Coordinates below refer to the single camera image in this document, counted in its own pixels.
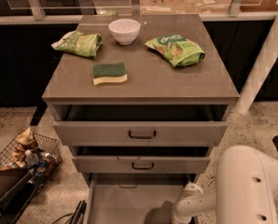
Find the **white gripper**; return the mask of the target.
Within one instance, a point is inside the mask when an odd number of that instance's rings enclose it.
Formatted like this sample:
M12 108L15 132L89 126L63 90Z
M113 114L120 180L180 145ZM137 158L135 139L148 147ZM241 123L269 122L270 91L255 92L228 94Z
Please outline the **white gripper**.
M179 203L197 203L200 200L202 194L203 191L201 187L195 183L189 182L184 186L177 201Z

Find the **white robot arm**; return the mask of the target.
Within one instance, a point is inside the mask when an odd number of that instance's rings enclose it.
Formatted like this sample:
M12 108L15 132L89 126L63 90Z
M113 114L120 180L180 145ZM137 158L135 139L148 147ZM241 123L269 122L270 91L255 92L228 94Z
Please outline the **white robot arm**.
M188 224L216 212L216 224L278 224L278 160L247 146L229 147L221 155L215 189L204 192L187 183L173 205L172 223Z

